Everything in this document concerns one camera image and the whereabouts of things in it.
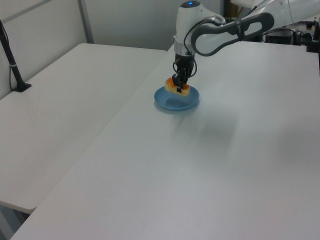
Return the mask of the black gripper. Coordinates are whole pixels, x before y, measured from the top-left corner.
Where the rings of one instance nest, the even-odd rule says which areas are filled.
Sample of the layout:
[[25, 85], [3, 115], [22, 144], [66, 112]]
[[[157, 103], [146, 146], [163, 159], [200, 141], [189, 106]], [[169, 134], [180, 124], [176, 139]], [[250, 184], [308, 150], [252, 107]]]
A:
[[175, 53], [172, 67], [175, 71], [175, 74], [172, 76], [173, 85], [176, 86], [176, 91], [181, 94], [183, 83], [187, 84], [189, 77], [193, 77], [196, 74], [196, 72], [193, 72], [193, 70], [196, 70], [194, 69], [196, 67], [195, 56]]

